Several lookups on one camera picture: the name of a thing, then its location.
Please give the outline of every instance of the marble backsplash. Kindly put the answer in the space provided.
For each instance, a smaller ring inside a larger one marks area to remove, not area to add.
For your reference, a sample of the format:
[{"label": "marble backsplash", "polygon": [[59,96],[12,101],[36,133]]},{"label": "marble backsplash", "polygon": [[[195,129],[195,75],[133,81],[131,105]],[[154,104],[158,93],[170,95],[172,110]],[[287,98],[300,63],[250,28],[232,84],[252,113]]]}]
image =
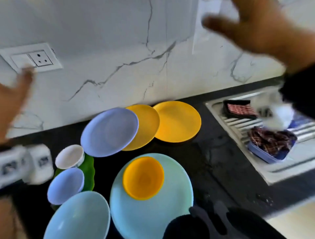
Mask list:
[{"label": "marble backsplash", "polygon": [[[281,1],[295,22],[314,28],[313,0]],[[9,137],[92,118],[113,107],[154,104],[283,73],[216,34],[193,47],[198,1],[10,0],[0,3],[0,48],[48,42],[64,69],[39,73]],[[237,12],[223,0],[221,14]],[[0,59],[0,82],[15,72]]]}]

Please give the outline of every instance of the black sleeve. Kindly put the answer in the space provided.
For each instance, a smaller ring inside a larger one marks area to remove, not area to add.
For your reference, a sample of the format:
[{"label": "black sleeve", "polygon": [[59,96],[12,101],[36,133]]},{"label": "black sleeve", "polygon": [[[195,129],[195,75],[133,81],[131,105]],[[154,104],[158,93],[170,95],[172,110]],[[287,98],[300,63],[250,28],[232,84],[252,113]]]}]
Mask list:
[{"label": "black sleeve", "polygon": [[284,77],[280,93],[293,107],[308,117],[315,119],[315,65],[294,75]]}]

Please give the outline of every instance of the black countertop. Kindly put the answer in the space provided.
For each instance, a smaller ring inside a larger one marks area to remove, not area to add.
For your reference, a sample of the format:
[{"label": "black countertop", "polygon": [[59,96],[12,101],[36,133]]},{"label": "black countertop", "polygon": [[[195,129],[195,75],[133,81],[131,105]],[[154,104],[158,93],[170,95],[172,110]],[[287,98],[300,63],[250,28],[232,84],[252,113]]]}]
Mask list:
[{"label": "black countertop", "polygon": [[[154,139],[135,151],[96,158],[94,191],[109,201],[116,174],[128,161],[145,153],[161,153],[183,166],[192,182],[194,201],[204,207],[211,205],[211,201],[221,200],[228,207],[242,207],[267,217],[313,197],[315,170],[268,186],[204,105],[209,100],[279,83],[280,78],[273,78],[182,99],[181,101],[192,105],[201,115],[202,126],[197,136],[179,144]],[[43,143],[50,148],[54,159],[66,146],[80,144],[80,136],[87,123],[88,121],[18,137],[11,144]],[[30,238],[43,238],[54,213],[47,201],[49,183],[50,181],[36,186],[20,185],[11,191]],[[107,238],[121,238],[113,222]]]}]

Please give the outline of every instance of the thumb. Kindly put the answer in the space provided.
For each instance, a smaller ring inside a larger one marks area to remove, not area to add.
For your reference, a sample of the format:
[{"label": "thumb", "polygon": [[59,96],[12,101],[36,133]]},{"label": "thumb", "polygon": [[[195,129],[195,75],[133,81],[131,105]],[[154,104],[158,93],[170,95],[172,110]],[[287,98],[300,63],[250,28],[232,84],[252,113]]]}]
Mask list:
[{"label": "thumb", "polygon": [[23,102],[31,88],[34,79],[34,68],[29,67],[22,70],[22,73],[17,77],[17,86],[15,88],[18,99]]},{"label": "thumb", "polygon": [[202,19],[202,25],[204,28],[213,30],[221,35],[226,36],[232,41],[237,41],[237,35],[239,35],[240,25],[230,19],[218,16],[205,16]]}]

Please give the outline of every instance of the bowl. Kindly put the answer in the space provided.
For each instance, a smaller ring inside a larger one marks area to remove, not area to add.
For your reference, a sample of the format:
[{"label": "bowl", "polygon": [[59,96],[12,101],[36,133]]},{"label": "bowl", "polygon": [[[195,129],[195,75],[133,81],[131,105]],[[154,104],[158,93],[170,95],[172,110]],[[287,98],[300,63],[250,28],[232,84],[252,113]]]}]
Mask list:
[{"label": "bowl", "polygon": [[110,220],[108,203],[101,194],[81,192],[55,212],[44,239],[105,239]]},{"label": "bowl", "polygon": [[152,157],[141,157],[132,161],[123,173],[123,187],[136,200],[147,200],[155,196],[164,183],[162,165]]},{"label": "bowl", "polygon": [[61,205],[72,196],[81,192],[83,186],[83,171],[78,168],[66,169],[50,183],[47,192],[48,201],[54,205]]},{"label": "bowl", "polygon": [[70,145],[64,148],[56,157],[55,165],[60,169],[79,167],[84,161],[84,151],[81,145]]},{"label": "bowl", "polygon": [[81,135],[81,145],[92,157],[107,157],[130,144],[138,128],[138,117],[131,110],[109,109],[88,123]]}]

